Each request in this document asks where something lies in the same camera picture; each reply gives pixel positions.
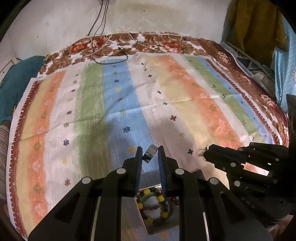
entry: green stripe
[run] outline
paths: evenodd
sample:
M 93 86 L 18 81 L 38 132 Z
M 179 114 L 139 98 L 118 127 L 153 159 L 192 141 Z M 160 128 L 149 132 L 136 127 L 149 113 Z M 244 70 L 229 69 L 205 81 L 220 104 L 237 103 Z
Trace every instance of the green stripe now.
M 229 106 L 235 116 L 239 119 L 246 132 L 249 135 L 255 133 L 254 142 L 264 142 L 252 119 L 233 97 L 231 92 L 226 89 L 224 85 L 219 80 L 217 80 L 198 59 L 188 56 L 186 57 L 186 60 L 191 64 L 191 66 L 195 69 L 197 73 L 201 74 L 201 76 L 206 80 L 210 87 L 213 87 L 213 85 L 215 85 L 215 91 L 218 92 L 221 96 L 223 94 L 225 95 L 225 98 L 222 98 L 222 100 Z
M 105 177 L 111 170 L 104 120 L 103 66 L 88 64 L 81 74 L 75 111 L 75 132 L 83 176 Z

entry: yellow bead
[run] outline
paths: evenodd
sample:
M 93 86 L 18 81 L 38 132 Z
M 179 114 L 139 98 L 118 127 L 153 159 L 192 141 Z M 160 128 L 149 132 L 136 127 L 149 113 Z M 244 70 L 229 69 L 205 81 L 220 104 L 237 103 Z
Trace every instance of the yellow bead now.
M 167 217 L 168 217 L 168 213 L 165 213 L 165 212 L 161 212 L 160 215 L 161 215 L 163 218 L 167 218 Z
M 147 220 L 148 223 L 153 223 L 153 218 L 151 218 L 150 216 L 148 216 Z
M 165 200 L 165 198 L 163 197 L 163 195 L 160 195 L 157 197 L 157 200 L 160 202 L 163 202 Z
M 138 203 L 138 208 L 139 208 L 139 209 L 142 209 L 142 208 L 143 208 L 143 204 L 139 202 L 139 203 Z
M 150 190 L 149 190 L 149 189 L 145 189 L 145 190 L 144 190 L 144 194 L 145 194 L 145 195 L 147 195 L 147 194 L 149 194 L 149 193 L 150 193 Z

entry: teal pillow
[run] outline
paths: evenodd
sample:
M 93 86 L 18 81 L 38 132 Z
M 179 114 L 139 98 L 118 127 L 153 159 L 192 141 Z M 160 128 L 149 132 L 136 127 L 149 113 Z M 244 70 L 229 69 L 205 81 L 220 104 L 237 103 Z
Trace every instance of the teal pillow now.
M 33 56 L 10 67 L 0 84 L 0 123 L 12 120 L 13 108 L 22 98 L 30 79 L 37 76 L 44 59 L 44 56 Z

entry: yellow cloth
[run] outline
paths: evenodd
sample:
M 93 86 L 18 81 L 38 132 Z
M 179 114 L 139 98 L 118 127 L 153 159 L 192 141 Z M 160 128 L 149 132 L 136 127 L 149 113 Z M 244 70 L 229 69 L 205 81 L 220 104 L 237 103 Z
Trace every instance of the yellow cloth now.
M 274 48 L 286 50 L 281 13 L 269 0 L 237 0 L 233 6 L 230 18 L 234 28 L 229 41 L 269 67 Z

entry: striped fabric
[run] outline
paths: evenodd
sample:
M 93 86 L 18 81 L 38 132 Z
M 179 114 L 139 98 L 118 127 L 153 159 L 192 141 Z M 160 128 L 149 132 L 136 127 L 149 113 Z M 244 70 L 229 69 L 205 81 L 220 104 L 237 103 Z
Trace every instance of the striped fabric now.
M 6 201 L 6 158 L 8 148 L 9 129 L 5 125 L 0 125 L 0 199 Z
M 8 150 L 9 215 L 23 237 L 82 177 L 106 176 L 137 146 L 163 145 L 181 168 L 227 186 L 225 173 L 198 155 L 206 146 L 282 142 L 258 102 L 212 58 L 139 52 L 112 64 L 120 60 L 79 63 L 28 85 Z M 157 159 L 141 172 L 140 188 L 160 183 Z M 133 199 L 122 207 L 123 241 L 178 240 L 178 227 L 147 235 Z

